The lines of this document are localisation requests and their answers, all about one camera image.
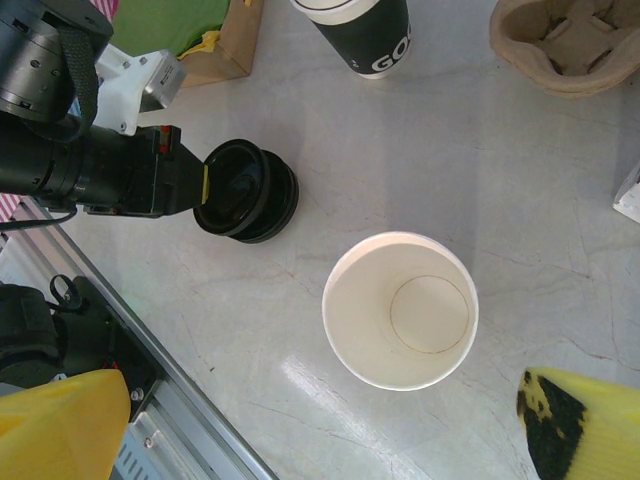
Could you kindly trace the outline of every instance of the white paper cup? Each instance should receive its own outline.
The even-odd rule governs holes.
[[[291,0],[364,78],[386,77],[411,45],[406,0]]]
[[[469,353],[478,294],[447,248],[390,232],[340,259],[322,315],[333,350],[355,376],[387,390],[418,390],[451,374]]]

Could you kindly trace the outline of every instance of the green cloth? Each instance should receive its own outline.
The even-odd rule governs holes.
[[[120,0],[111,43],[137,57],[164,48],[180,55],[219,30],[230,0]]]

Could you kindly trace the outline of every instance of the cable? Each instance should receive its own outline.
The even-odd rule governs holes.
[[[0,232],[15,232],[16,230],[27,230],[29,228],[50,227],[52,225],[60,225],[61,223],[71,220],[76,216],[78,210],[71,212],[69,215],[60,218],[51,218],[48,220],[20,220],[18,222],[2,222],[0,223]]]

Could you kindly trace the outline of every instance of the yellow object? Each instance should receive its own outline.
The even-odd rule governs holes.
[[[640,479],[640,391],[529,368],[518,415],[542,480]]]
[[[202,183],[202,204],[207,203],[211,190],[211,180],[209,180],[209,165],[204,166],[204,182]]]
[[[108,479],[130,408],[118,370],[0,397],[0,479]]]
[[[212,30],[202,35],[202,41],[195,47],[191,47],[189,50],[178,56],[178,60],[182,60],[187,55],[191,55],[196,52],[211,53],[216,48],[216,43],[220,38],[220,32],[218,30]]]

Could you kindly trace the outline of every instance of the strap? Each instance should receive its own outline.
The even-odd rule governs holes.
[[[62,280],[66,285],[66,294],[62,294],[58,291],[58,288],[56,287],[56,280],[58,279]],[[66,275],[56,275],[53,277],[51,282],[49,282],[49,291],[51,292],[51,295],[53,295],[53,298],[56,299],[56,302],[58,302],[58,305],[47,302],[47,305],[49,305],[51,310],[58,313],[78,313],[82,310],[82,307],[84,306],[84,299],[82,298],[82,295],[80,295],[78,287]]]
[[[98,114],[98,76],[89,35],[65,24],[60,24],[56,28],[71,81],[78,97],[82,117],[73,117],[74,124],[71,128],[28,120],[25,121],[25,124],[33,132],[47,140],[70,143],[87,133],[96,119]]]

